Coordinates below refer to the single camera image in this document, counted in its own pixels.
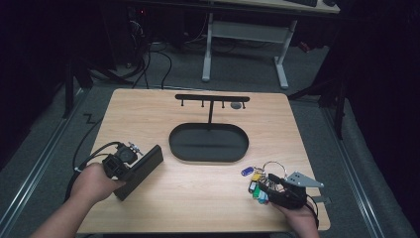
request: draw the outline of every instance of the gray carpet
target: gray carpet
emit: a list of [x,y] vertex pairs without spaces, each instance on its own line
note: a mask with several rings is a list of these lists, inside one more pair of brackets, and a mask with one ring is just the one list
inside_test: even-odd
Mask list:
[[[164,49],[161,52],[171,58],[172,68],[164,82],[167,87],[285,94],[291,94],[310,85],[328,51],[328,49],[316,49],[305,54],[297,48],[289,49],[284,61],[289,89],[282,90],[279,87],[272,58],[267,57],[272,55],[275,47],[276,45],[269,45],[258,48],[254,51],[255,54],[250,53],[250,48],[247,47],[236,47],[228,54],[214,54],[212,78],[207,83],[203,83],[200,79],[204,53],[200,45],[190,45],[183,50],[156,45],[154,49]],[[224,47],[215,50],[228,49],[229,47]],[[165,56],[152,54],[147,73],[149,86],[159,87],[168,69],[169,60]],[[121,68],[118,73],[125,73],[126,70]],[[13,226],[7,237],[28,237],[61,205],[66,184],[72,173],[71,159],[77,145],[92,127],[86,115],[91,115],[91,121],[100,119],[106,111],[112,91],[118,87],[122,86],[95,80],[95,85],[86,94],[84,100],[80,101],[80,106],[74,112],[72,119],[65,121],[68,123],[66,130],[54,147],[52,159],[26,205],[17,212],[19,216],[11,222]],[[145,87],[145,79],[142,78],[138,88]],[[371,237],[343,164],[344,148],[371,201],[383,237],[416,237],[374,164],[349,103],[346,104],[346,117],[343,124],[344,140],[337,142],[335,135],[331,132],[331,123],[326,117],[330,109],[319,108],[314,99],[316,97],[304,97],[301,100],[292,101],[291,106],[315,176],[326,185],[321,192],[330,199],[326,207],[331,220],[331,228],[321,232],[321,236]],[[6,213],[38,158],[43,155],[43,149],[48,144],[54,129],[62,123],[63,100],[64,94],[61,90],[56,95],[53,104],[33,125],[31,134],[12,161],[0,173],[1,214]],[[77,157],[79,162],[89,155],[97,131],[98,128],[95,128],[83,143]],[[3,229],[4,224],[5,221],[2,220],[0,228]],[[290,237],[291,234],[277,233],[270,236]]]

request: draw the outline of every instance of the white desk leg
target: white desk leg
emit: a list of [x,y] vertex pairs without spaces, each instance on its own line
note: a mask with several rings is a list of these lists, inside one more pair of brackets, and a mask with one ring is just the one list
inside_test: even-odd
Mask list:
[[287,89],[288,88],[287,78],[286,78],[286,74],[284,73],[284,68],[283,68],[283,60],[284,60],[284,57],[286,56],[287,49],[290,45],[291,38],[293,37],[293,33],[294,33],[294,29],[296,28],[296,24],[297,24],[296,20],[291,22],[290,27],[289,27],[289,29],[287,31],[287,34],[286,34],[286,39],[283,43],[283,48],[281,49],[281,54],[280,54],[279,57],[274,58],[275,68],[277,69],[278,80],[280,81],[280,87],[282,89]]
[[204,56],[203,65],[203,81],[210,81],[210,70],[211,70],[211,39],[213,34],[213,13],[209,13],[209,23],[207,26],[207,49],[206,55]]

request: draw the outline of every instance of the wooden table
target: wooden table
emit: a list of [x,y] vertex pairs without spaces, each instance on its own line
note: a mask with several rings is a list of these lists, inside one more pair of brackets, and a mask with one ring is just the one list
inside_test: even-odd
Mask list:
[[[207,122],[209,103],[180,101],[176,93],[249,96],[246,109],[215,102],[214,123],[241,127],[250,140],[245,156],[231,164],[186,163],[175,157],[168,136],[186,122]],[[279,93],[117,89],[110,101],[93,150],[129,141],[146,153],[162,148],[163,162],[124,201],[112,194],[97,203],[79,233],[279,232],[289,230],[284,216],[271,205],[259,204],[248,193],[249,166],[282,163],[289,174],[314,178],[287,97]],[[107,153],[115,153],[109,148]],[[266,170],[283,176],[281,167]],[[319,195],[318,188],[308,194]],[[319,204],[320,230],[330,227]]]

